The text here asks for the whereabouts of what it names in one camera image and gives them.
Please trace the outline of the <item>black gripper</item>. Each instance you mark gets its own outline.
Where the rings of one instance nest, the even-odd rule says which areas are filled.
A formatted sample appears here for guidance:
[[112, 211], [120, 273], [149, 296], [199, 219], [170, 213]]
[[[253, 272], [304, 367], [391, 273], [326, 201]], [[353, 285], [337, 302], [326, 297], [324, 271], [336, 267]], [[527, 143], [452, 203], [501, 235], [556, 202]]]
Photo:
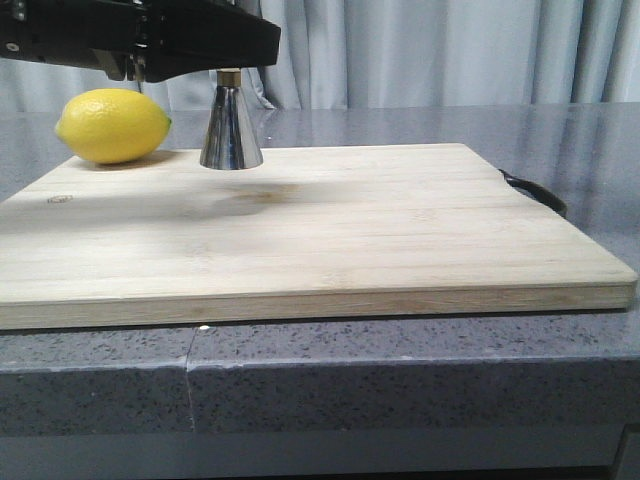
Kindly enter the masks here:
[[100, 70], [115, 81], [276, 63], [281, 29], [226, 1], [3, 1], [5, 59]]

